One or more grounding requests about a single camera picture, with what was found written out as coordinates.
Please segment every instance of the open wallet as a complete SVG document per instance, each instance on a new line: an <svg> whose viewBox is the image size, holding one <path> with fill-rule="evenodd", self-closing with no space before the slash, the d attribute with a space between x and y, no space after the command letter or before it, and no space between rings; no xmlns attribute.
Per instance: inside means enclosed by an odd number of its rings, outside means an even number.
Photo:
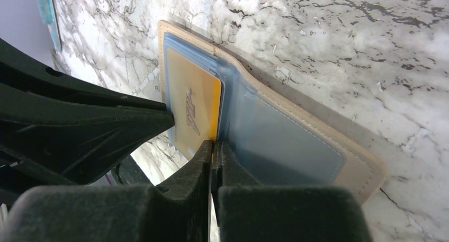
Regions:
<svg viewBox="0 0 449 242"><path fill-rule="evenodd" d="M256 80L232 55L167 21L158 23L160 89L173 113L173 145L191 159L204 140L225 140L266 185L334 185L367 201L385 164Z"/></svg>

